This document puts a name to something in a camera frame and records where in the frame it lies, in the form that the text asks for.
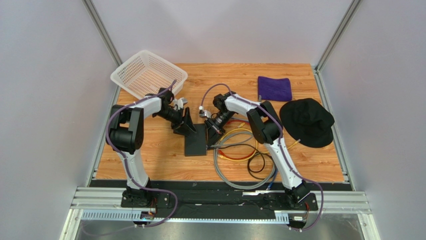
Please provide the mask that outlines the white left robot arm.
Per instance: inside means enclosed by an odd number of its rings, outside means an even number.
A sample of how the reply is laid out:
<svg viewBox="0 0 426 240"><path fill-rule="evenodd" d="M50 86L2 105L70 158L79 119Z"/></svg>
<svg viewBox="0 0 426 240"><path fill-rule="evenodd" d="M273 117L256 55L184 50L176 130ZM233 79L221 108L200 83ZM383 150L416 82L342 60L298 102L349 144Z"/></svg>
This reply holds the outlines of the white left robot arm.
<svg viewBox="0 0 426 240"><path fill-rule="evenodd" d="M106 126L106 143L119 155L125 169L127 187L122 193L124 208L148 208L154 204L155 189L145 171L141 147L144 122L149 116L159 116L170 122L174 134L189 137L197 132L185 98L175 99L170 87L157 94L149 93L128 105L114 105Z"/></svg>

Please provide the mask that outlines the black network switch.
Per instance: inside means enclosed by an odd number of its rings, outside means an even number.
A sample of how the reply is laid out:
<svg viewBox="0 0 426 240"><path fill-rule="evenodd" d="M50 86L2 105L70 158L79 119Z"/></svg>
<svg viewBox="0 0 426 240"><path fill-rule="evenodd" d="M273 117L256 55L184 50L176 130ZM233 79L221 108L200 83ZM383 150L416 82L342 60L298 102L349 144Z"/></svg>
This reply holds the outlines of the black network switch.
<svg viewBox="0 0 426 240"><path fill-rule="evenodd" d="M184 156L198 157L207 155L206 125L197 123L194 125L196 132L192 132L184 138Z"/></svg>

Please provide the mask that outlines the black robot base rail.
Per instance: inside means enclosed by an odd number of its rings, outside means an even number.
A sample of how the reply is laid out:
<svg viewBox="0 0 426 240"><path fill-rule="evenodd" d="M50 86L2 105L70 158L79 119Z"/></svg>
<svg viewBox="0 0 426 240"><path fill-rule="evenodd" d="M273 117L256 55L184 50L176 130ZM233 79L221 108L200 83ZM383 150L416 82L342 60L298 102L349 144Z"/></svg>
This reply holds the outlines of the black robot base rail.
<svg viewBox="0 0 426 240"><path fill-rule="evenodd" d="M274 183L270 190L264 184L256 190L235 189L218 181L161 181L150 183L150 191L129 189L124 180L94 180L89 190L103 199L118 198L117 206L140 210L163 218L269 220L275 211L317 211L320 188L307 183L310 194L300 202L292 200L287 190Z"/></svg>

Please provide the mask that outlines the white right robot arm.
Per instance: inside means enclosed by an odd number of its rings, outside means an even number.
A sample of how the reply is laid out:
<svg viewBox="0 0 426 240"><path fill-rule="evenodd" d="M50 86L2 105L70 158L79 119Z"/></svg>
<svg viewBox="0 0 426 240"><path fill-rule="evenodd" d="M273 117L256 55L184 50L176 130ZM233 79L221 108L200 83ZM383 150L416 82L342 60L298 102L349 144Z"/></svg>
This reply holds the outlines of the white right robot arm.
<svg viewBox="0 0 426 240"><path fill-rule="evenodd" d="M225 139L225 124L235 114L245 115L252 136L267 149L275 170L281 176L284 202L293 208L308 205L307 198L311 193L308 181L300 175L290 156L285 145L283 124L272 104L269 101L251 101L233 91L216 95L212 103L218 112L205 120L207 147L217 152L219 143Z"/></svg>

